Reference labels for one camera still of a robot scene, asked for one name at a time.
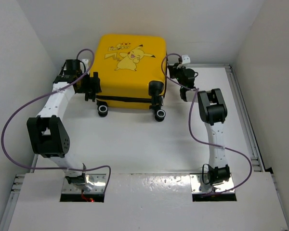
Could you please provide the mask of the yellow suitcase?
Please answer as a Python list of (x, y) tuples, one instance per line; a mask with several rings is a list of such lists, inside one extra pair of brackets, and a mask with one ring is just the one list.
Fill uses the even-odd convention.
[(166, 117), (166, 41), (148, 35), (106, 34), (100, 38), (90, 76), (99, 79), (98, 115), (111, 107), (153, 110), (155, 120)]

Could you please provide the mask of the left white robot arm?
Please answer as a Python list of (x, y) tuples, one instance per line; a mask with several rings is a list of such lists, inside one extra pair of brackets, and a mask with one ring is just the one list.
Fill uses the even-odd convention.
[(53, 82), (52, 95), (37, 116), (29, 118), (26, 123), (33, 152), (61, 167), (67, 182), (81, 192), (93, 189), (93, 177), (85, 173), (84, 163), (74, 154), (69, 154), (70, 138), (62, 119), (76, 93), (90, 96), (94, 92), (90, 64), (89, 59), (66, 60)]

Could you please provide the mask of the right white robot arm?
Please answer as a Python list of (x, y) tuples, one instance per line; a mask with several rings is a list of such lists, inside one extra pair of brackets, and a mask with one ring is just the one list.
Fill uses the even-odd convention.
[(178, 62), (168, 65), (169, 78), (180, 86), (180, 97), (185, 102), (198, 104), (201, 121), (204, 123), (209, 146), (209, 163), (205, 185), (214, 185), (228, 181), (230, 168), (225, 157), (223, 125), (227, 117), (227, 107), (219, 88), (199, 91), (195, 87), (198, 72), (186, 66), (190, 64), (188, 55), (178, 55)]

